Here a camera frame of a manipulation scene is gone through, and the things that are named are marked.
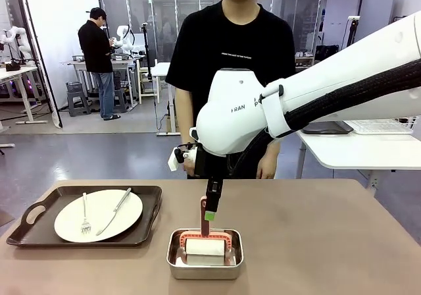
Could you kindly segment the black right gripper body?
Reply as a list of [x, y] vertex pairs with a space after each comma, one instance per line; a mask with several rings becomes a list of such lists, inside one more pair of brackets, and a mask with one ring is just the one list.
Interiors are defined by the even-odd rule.
[[206, 152], [197, 147], [195, 155], [194, 175], [199, 178], [225, 178], [227, 175], [226, 158]]

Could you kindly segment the person's left hand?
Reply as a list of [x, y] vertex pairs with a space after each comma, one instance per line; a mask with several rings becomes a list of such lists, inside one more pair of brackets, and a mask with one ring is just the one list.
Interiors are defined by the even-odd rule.
[[277, 159], [275, 157], [263, 157], [257, 167], [256, 179], [273, 179], [276, 169]]

